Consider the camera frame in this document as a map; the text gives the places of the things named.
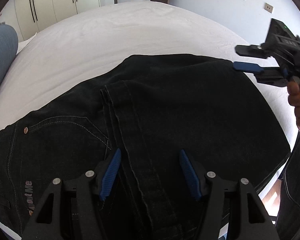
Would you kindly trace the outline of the person's dark trouser leg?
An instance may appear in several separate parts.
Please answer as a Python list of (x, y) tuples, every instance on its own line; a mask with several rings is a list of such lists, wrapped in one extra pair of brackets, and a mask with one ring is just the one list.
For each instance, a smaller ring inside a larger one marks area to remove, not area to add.
[(280, 239), (300, 239), (300, 140), (282, 172), (275, 228)]

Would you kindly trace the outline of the white bed with sheet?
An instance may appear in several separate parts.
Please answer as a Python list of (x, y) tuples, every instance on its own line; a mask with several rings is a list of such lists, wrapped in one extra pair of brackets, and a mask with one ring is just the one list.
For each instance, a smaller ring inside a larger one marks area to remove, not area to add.
[(191, 53), (239, 60), (243, 38), (208, 18), (157, 2), (89, 10), (19, 44), (0, 85), (0, 130), (133, 54)]

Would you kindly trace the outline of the black denim pants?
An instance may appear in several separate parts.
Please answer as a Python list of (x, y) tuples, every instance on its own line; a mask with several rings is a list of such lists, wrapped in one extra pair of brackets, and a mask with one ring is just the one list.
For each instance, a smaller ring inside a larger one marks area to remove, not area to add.
[(261, 191), (290, 146), (263, 95), (232, 62), (134, 55), (0, 131), (0, 222), (22, 235), (45, 189), (121, 151), (109, 196), (95, 201), (103, 239), (198, 239), (203, 201), (181, 152)]

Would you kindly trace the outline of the blue rolled duvet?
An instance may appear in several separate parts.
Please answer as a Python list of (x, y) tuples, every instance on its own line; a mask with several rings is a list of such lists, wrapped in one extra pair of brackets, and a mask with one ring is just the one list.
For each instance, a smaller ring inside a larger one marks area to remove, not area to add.
[(0, 85), (10, 68), (18, 50), (18, 36), (15, 29), (0, 23)]

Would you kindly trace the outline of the lower wall socket plate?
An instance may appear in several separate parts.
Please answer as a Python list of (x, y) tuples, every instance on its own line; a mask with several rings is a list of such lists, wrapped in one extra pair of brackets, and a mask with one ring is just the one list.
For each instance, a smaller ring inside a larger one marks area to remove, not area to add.
[(267, 12), (269, 12), (269, 13), (272, 13), (273, 12), (273, 6), (272, 5), (270, 5), (270, 4), (268, 4), (268, 3), (265, 3), (264, 4), (264, 10), (266, 10)]

